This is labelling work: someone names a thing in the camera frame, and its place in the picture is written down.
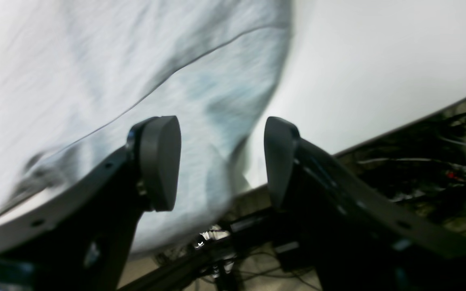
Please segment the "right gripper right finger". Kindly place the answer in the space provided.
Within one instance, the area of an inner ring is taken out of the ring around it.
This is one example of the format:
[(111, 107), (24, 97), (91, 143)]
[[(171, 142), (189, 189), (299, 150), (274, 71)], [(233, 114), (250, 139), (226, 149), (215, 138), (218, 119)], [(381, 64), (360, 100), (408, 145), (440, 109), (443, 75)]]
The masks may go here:
[(324, 291), (466, 291), (466, 236), (394, 205), (283, 118), (267, 118), (264, 150), (271, 203)]

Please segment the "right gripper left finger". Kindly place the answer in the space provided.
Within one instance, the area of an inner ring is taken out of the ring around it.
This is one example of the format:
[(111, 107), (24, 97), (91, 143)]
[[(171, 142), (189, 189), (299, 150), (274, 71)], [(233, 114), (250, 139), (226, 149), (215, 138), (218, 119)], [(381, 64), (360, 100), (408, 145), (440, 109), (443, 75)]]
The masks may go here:
[(115, 290), (142, 214), (174, 208), (180, 155), (178, 118), (148, 118), (79, 182), (0, 224), (0, 291)]

